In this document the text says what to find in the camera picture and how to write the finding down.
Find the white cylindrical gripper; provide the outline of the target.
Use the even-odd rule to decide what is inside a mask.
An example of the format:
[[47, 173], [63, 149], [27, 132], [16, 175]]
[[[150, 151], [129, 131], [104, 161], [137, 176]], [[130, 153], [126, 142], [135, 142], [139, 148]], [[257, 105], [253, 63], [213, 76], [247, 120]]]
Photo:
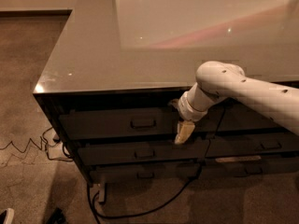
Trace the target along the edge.
[[176, 145], [183, 145], [191, 136], [195, 129], [194, 122], [199, 121], [207, 114], [207, 109], [203, 111], [196, 109], [188, 101], [188, 92], [185, 91], [178, 99], [171, 100], [168, 104], [178, 109], [179, 115], [183, 121], [180, 121], [177, 126], [177, 135], [175, 138]]

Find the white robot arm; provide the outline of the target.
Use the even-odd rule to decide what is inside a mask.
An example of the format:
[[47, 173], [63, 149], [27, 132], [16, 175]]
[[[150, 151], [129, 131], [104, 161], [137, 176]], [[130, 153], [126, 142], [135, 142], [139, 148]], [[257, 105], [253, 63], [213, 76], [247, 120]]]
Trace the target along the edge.
[[232, 98], [255, 112], [272, 119], [292, 133], [299, 134], [299, 90], [245, 76], [235, 64], [210, 61], [195, 73], [196, 82], [171, 104], [177, 109], [175, 143], [184, 144], [210, 107]]

